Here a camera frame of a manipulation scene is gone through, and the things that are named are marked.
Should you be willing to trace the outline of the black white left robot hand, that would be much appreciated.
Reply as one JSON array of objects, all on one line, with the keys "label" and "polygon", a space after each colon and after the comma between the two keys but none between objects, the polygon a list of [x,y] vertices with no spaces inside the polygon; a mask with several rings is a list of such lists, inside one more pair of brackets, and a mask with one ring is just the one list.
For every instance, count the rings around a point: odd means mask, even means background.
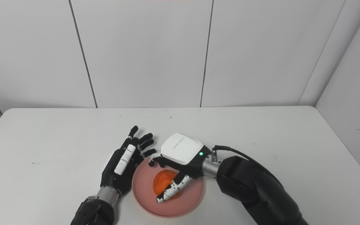
[{"label": "black white left robot hand", "polygon": [[102,172],[100,186],[114,188],[120,196],[130,191],[138,166],[156,153],[156,149],[145,150],[154,144],[154,135],[147,133],[138,138],[135,136],[138,130],[138,126],[130,130],[121,147],[113,152]]}]

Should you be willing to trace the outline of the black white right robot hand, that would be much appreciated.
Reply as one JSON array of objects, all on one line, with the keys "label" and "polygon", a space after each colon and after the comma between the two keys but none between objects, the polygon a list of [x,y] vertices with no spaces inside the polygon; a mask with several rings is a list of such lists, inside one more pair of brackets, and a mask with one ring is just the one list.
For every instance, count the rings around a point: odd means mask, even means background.
[{"label": "black white right robot hand", "polygon": [[168,201],[192,179],[203,177],[207,161],[212,156],[212,151],[202,142],[183,134],[175,133],[166,139],[160,151],[150,156],[148,165],[154,167],[155,162],[158,162],[162,168],[173,168],[178,173],[164,191],[157,195],[157,203]]}]

